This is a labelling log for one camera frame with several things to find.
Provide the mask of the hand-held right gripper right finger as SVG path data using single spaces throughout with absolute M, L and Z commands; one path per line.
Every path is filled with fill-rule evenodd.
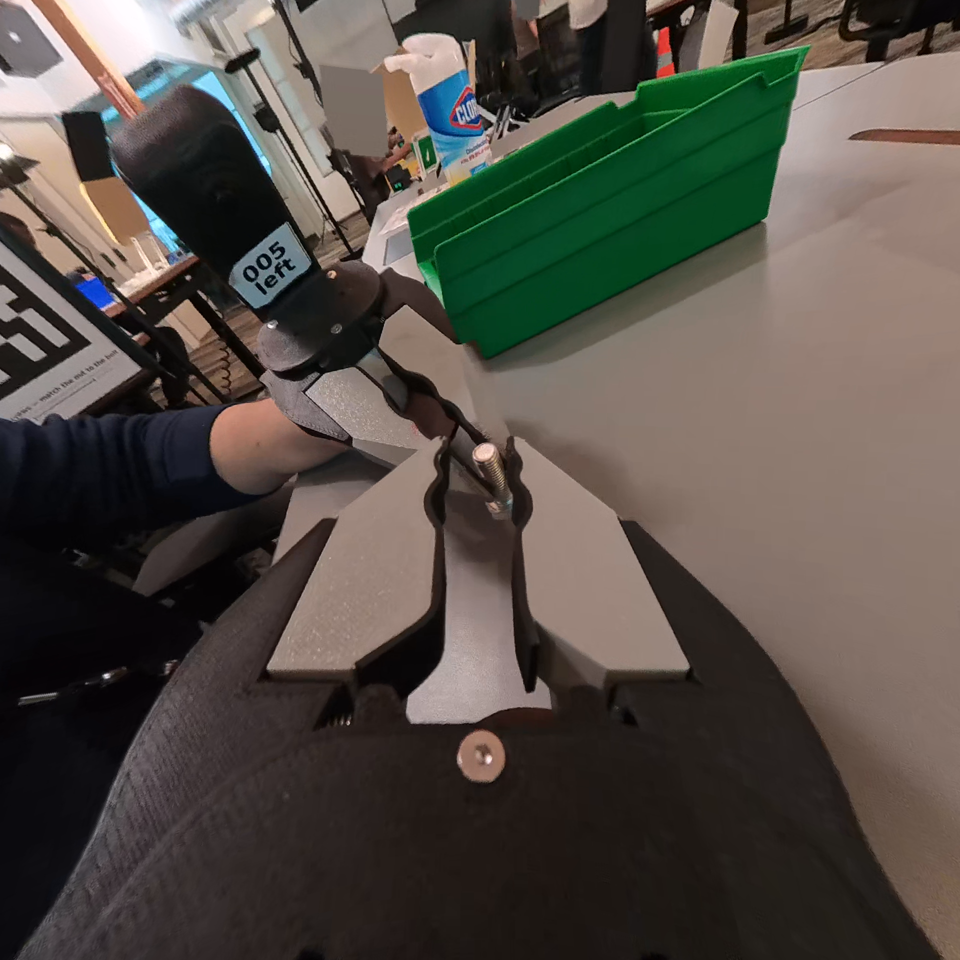
M 618 514 L 527 440 L 508 443 L 511 603 L 524 688 L 685 679 L 690 663 Z

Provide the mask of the person's left forearm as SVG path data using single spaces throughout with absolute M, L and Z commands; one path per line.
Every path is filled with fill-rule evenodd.
M 222 406 L 154 414 L 2 419 L 1 531 L 54 545 L 156 529 L 260 498 L 217 472 Z

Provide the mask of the long steel hex bolt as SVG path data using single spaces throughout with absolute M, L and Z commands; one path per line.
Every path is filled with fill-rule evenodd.
M 491 441 L 479 443 L 472 450 L 472 461 L 486 483 L 486 508 L 490 515 L 498 521 L 510 521 L 513 518 L 514 496 L 499 448 Z

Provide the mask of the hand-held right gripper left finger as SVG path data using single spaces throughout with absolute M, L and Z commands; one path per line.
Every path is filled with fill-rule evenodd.
M 268 662 L 270 678 L 382 685 L 407 698 L 438 666 L 448 467 L 448 443 L 427 440 L 328 525 Z

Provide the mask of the wooden post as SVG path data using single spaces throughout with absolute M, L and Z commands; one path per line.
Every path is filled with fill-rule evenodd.
M 136 90 L 66 2 L 34 1 L 33 5 L 122 118 L 133 119 L 145 112 L 146 105 Z

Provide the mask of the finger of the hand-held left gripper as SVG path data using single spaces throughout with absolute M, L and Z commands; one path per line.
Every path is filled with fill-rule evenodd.
M 360 368 L 326 373 L 304 393 L 347 434 L 357 453 L 388 470 L 422 450 L 437 448 L 437 441 L 398 414 L 381 386 Z
M 399 365 L 375 350 L 375 382 L 390 407 L 426 439 L 448 441 L 451 489 L 490 499 L 490 486 L 474 462 L 484 443 L 501 450 L 501 411 L 494 385 L 473 348 L 427 361 L 426 373 Z

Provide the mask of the black tripod stand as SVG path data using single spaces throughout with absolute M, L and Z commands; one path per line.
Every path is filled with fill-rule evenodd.
M 345 249 L 345 259 L 359 260 L 362 256 L 362 249 L 352 244 L 341 222 L 334 216 L 319 186 L 310 174 L 306 163 L 297 150 L 296 144 L 291 139 L 286 128 L 282 126 L 279 115 L 268 102 L 266 93 L 253 72 L 252 66 L 259 61 L 260 56 L 261 54 L 258 48 L 250 47 L 246 51 L 230 58 L 223 66 L 223 71 L 229 76 L 234 76 L 239 73 L 243 73 L 246 76 L 255 95 L 252 105 L 254 119 L 265 134 L 277 138 L 282 145 L 292 163 L 294 171 L 299 175 L 312 201 L 318 206 L 324 223 L 332 228 L 342 243 Z

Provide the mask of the framed black-white pattern sign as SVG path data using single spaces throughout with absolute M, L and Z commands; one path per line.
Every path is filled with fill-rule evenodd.
M 2 419 L 96 415 L 153 384 L 139 343 L 5 223 L 1 236 Z

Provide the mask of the white folded card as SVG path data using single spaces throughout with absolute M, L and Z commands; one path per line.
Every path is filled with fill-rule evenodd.
M 737 21 L 738 11 L 731 4 L 698 2 L 679 46 L 678 72 L 683 74 L 722 65 Z

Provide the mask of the disinfecting wipes canister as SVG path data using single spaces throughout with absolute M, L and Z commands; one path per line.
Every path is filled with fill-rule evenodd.
M 455 186 L 493 164 L 479 103 L 461 43 L 444 33 L 403 41 L 407 72 L 441 172 Z

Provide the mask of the green plastic bin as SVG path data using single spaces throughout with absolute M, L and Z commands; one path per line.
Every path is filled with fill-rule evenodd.
M 410 209 L 458 339 L 504 354 L 761 223 L 808 52 L 643 81 Z

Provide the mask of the person's left hand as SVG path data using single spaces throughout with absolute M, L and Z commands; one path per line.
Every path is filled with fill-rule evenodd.
M 256 414 L 255 476 L 270 490 L 317 469 L 347 451 L 340 441 L 310 434 L 294 424 L 271 399 L 252 404 Z

